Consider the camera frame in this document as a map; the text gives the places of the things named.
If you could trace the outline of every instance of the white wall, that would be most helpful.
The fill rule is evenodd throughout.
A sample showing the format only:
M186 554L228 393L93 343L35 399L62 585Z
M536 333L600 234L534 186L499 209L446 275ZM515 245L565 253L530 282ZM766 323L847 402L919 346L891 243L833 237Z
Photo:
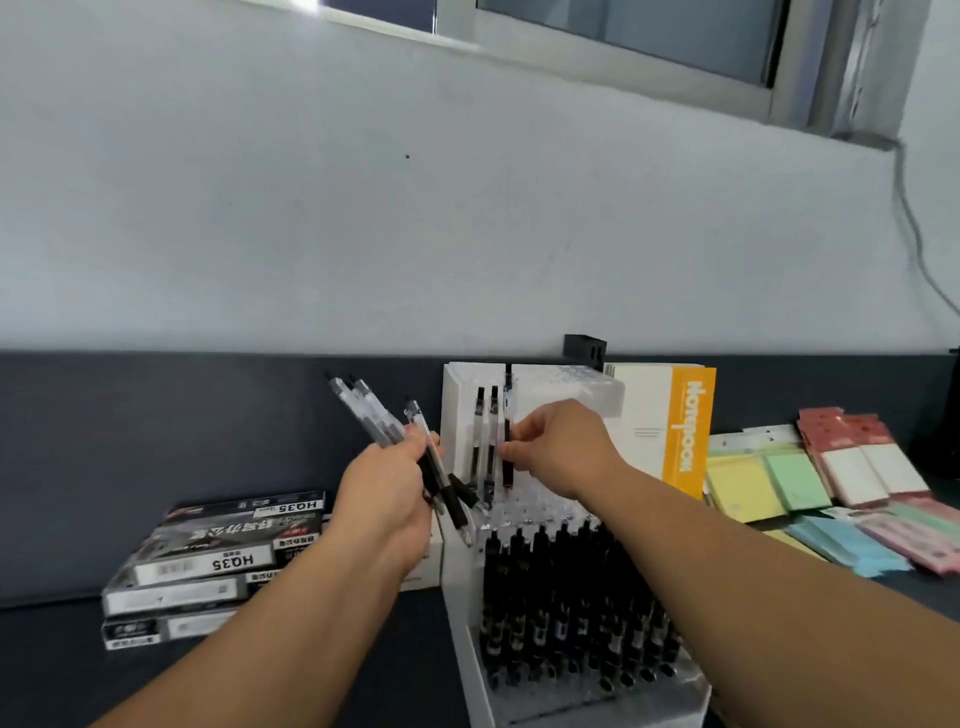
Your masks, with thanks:
M909 177L960 296L956 74L927 50ZM232 0L6 0L0 346L935 350L960 328L891 168Z
M933 275L960 305L960 3L934 0L900 128L909 145L906 180ZM944 310L939 301L931 308ZM960 338L956 320L948 319Z

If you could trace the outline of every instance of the hand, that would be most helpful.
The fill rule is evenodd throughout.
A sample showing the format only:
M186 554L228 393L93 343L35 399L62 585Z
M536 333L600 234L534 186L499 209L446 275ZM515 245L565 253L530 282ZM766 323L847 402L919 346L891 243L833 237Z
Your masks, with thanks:
M510 428L500 457L558 496L584 501L593 484L625 465L603 420L576 400L545 404Z
M400 578L426 553L430 542L430 506L423 500L417 461L426 436L408 425L406 440L389 448L370 445L349 464L337 491L330 528L383 558ZM433 434L434 442L440 438Z

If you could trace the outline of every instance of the yellow sticky note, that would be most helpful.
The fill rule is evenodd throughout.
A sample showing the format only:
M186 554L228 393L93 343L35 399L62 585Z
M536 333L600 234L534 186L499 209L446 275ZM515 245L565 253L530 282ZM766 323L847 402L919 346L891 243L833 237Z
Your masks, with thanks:
M803 553L810 554L810 556L812 556L815 559L820 559L821 561L827 560L823 556L821 556L819 553L814 551L812 548L807 548L806 546L801 544L799 541L797 541L797 539L793 538L793 536L788 536L787 534L783 533L783 531L779 529L775 531L764 531L764 533L767 534L767 536L771 536L772 538L775 538L778 541L787 544L788 546L792 546L797 550L802 551Z
M741 523L785 516L766 469L752 455L710 458L710 494L725 514Z

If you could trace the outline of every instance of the clear pen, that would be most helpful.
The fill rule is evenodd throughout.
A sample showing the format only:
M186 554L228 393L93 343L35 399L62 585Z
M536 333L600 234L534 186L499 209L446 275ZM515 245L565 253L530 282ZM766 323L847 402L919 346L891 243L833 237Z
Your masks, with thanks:
M454 527L460 532L460 538L464 540L464 543L467 546L473 546L473 535L470 533L470 524L467 514L464 513L464 508L460 504L460 500L457 498L457 493L453 489L453 485L450 483L450 479L446 475L444 462L440 459L440 453L437 452L437 446L434 445L433 436L430 434L430 427L426 423L426 419L423 417L423 412L420 411L420 406L417 404L416 400L410 400L407 402L407 407L404 411L407 415L407 419L411 423L414 423L423 429L423 433L426 435L427 454L430 456L430 465L433 467L433 475L436 477L441 486L440 496L444 499L446 509L450 513L450 519L453 521Z
M514 365L507 362L503 380L503 442L510 442L510 422L514 418ZM503 487L514 487L514 464L503 460Z
M473 409L473 456L470 459L470 480L469 484L476 488L477 467L480 465L480 446L483 440L483 414L484 414L485 395L484 388L477 387L477 402Z
M383 406L380 399L373 393L373 390L363 379L357 379L353 382L353 391L356 392L367 403L368 407L377 416L380 424L384 426L390 434L394 444L403 442L403 424L394 417L394 414Z
M496 489L496 441L500 426L500 403L497 400L498 388L494 385L490 395L490 439L487 440L487 477L484 478L483 500L493 506L493 493Z
M401 442L403 440L403 428L400 427L397 435L397 430L395 430L392 425L388 422L381 422L380 416L377 412L374 411L374 407L370 402L364 399L359 392L350 389L347 384L340 379L338 376L330 378L330 388L333 390L334 394L342 401L347 409L353 414L357 419L357 422L367 431L367 434L371 436L373 441L377 443L382 448L388 448L390 445L395 444L396 442ZM383 408L388 415L390 415L389 410L386 407L383 407L380 404L380 407ZM394 422L399 424L399 421L393 415L390 415L393 418ZM427 462L426 455L424 455L420 462L420 470L423 473L423 487L426 490L424 497L433 506L434 510L439 514L446 513L444 508L444 502L440 498L440 486L437 484L436 480L431 477L430 466Z
M372 413L364 403L359 400L347 384L338 376L330 378L330 389L333 390L340 401L347 406L347 409L353 414L357 422L366 430L371 439L382 448L388 448L393 444L389 435L384 432L373 420Z

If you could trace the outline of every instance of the person's right hand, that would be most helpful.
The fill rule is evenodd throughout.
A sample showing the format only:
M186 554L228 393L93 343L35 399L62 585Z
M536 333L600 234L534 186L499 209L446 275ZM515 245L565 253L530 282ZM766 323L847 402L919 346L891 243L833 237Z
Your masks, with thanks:
M600 416L576 400L545 404L510 428L500 457L558 496L583 501L590 486L624 464Z

